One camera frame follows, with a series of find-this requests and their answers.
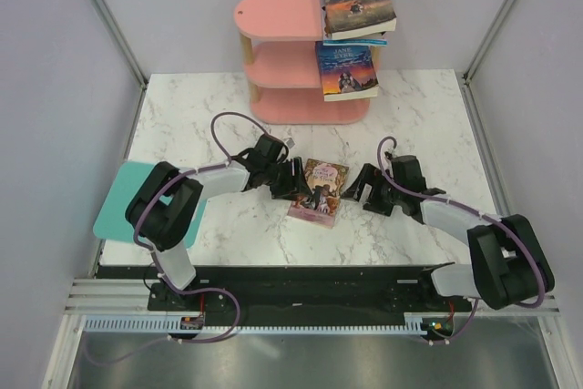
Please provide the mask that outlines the yellow paperback book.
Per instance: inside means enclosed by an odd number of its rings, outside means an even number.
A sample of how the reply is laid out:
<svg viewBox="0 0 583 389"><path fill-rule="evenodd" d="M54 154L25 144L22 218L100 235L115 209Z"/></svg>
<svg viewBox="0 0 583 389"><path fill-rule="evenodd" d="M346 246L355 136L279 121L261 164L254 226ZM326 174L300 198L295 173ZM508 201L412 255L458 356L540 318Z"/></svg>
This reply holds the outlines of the yellow paperback book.
<svg viewBox="0 0 583 389"><path fill-rule="evenodd" d="M288 216L331 229L348 173L347 166L308 159L304 178L309 190L291 202Z"/></svg>

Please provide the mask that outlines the Jane Eyre book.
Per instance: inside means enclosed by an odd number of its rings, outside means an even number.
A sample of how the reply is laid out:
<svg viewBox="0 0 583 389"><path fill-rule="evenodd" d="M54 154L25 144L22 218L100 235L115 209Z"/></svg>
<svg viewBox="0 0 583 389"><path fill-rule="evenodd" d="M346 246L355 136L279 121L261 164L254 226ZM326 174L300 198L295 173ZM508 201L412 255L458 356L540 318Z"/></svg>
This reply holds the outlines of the Jane Eyre book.
<svg viewBox="0 0 583 389"><path fill-rule="evenodd" d="M325 102L375 98L379 82L369 46L315 44Z"/></svg>

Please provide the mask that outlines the dog picture book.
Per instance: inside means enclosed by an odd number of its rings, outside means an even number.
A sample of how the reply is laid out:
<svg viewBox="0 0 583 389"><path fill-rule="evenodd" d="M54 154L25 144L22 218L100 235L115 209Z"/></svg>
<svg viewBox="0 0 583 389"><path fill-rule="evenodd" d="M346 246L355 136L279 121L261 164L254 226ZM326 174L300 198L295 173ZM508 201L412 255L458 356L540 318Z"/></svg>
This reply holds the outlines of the dog picture book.
<svg viewBox="0 0 583 389"><path fill-rule="evenodd" d="M334 40L327 31L327 18L324 7L324 1L320 0L321 5L321 22L322 22L322 44L324 46L388 46L388 40L384 33L375 33L368 36L358 36L342 40Z"/></svg>

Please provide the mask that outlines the brown Edward Tulane book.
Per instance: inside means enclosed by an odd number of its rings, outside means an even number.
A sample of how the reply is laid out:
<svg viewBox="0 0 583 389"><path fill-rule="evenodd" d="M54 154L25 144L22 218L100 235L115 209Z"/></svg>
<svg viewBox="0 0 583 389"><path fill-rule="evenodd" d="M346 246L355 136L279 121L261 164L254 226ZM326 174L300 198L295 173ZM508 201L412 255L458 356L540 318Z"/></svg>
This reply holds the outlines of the brown Edward Tulane book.
<svg viewBox="0 0 583 389"><path fill-rule="evenodd" d="M375 10L361 2L349 2L322 9L324 41L354 38L377 39L376 34L395 30L395 18L387 19L383 10Z"/></svg>

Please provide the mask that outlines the Tale of Two Cities book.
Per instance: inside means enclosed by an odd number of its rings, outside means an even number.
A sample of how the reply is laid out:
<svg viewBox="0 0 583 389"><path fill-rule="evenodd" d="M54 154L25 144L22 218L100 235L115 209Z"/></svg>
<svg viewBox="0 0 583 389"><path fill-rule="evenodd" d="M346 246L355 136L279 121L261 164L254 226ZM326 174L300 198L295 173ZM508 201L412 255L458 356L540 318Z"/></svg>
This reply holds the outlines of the Tale of Two Cities book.
<svg viewBox="0 0 583 389"><path fill-rule="evenodd" d="M392 0L320 0L323 36L344 40L393 32L397 16Z"/></svg>

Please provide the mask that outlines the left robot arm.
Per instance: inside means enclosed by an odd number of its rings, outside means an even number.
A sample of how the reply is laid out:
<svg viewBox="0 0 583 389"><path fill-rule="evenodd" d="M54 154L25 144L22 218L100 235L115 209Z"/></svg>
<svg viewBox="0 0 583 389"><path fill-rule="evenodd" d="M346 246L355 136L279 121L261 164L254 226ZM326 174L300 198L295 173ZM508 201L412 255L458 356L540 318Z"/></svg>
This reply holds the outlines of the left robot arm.
<svg viewBox="0 0 583 389"><path fill-rule="evenodd" d="M199 302L196 269L189 261L184 238L201 202L228 193L266 186L274 200L309 196L302 159L290 159L283 141L268 134L255 146L227 160L200 169L179 169L161 161L150 171L128 204L126 221L134 242L149 251L169 300L181 310Z"/></svg>

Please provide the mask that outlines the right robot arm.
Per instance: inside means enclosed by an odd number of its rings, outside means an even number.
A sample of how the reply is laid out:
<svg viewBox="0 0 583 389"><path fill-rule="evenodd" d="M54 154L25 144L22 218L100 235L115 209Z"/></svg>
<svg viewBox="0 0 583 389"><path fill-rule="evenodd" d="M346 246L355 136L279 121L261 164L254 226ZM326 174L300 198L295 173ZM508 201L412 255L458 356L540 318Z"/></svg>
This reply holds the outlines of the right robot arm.
<svg viewBox="0 0 583 389"><path fill-rule="evenodd" d="M482 214L441 189L427 187L416 157L386 159L388 169L365 164L343 198L361 201L365 210L384 216L400 208L469 249L468 264L450 262L423 270L416 295L424 308L438 310L450 297L478 299L494 310L534 308L554 290L554 274L526 217Z"/></svg>

